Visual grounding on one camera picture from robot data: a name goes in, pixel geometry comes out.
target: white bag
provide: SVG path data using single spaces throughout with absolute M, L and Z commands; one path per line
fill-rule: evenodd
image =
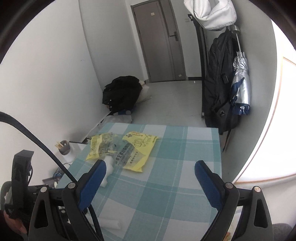
M 141 103 L 143 101 L 151 99 L 151 94 L 149 91 L 149 86 L 148 85 L 143 85 L 142 90 L 140 92 L 139 98 L 136 103 Z
M 219 30 L 232 25 L 237 20 L 231 0 L 216 0 L 213 8 L 209 0 L 184 0 L 185 7 L 200 25 L 208 30 Z

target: black clothing pile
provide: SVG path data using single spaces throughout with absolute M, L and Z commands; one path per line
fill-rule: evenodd
M 103 104 L 107 105 L 111 114 L 129 110 L 137 102 L 142 86 L 134 76 L 120 76 L 105 86 Z

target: yellow plastic bag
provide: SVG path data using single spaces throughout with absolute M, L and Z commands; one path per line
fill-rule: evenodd
M 91 150 L 86 160 L 103 158 L 106 155 L 116 153 L 113 140 L 115 136 L 112 132 L 93 136 L 91 138 Z
M 126 140 L 128 143 L 117 154 L 116 163 L 121 164 L 124 169 L 142 172 L 142 167 L 146 163 L 157 138 L 157 136 L 135 131 L 127 133 L 122 140 Z

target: table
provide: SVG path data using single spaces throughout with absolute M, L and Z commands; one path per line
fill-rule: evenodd
M 100 218 L 119 220 L 120 230 L 102 229 L 105 241 L 200 240 L 214 219 L 212 208 L 194 174 L 204 160 L 221 176 L 218 129 L 107 123 L 99 133 L 137 131 L 158 136 L 142 173 L 114 165 L 105 188 L 92 205 Z M 90 170 L 88 144 L 69 171 L 78 180 Z M 57 188 L 70 182 L 63 176 Z

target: person's hand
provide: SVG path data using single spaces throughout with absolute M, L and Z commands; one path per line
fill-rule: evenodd
M 8 214 L 5 211 L 3 212 L 3 214 L 4 214 L 5 221 L 11 230 L 16 232 L 17 234 L 27 233 L 27 230 L 20 219 L 9 218 Z

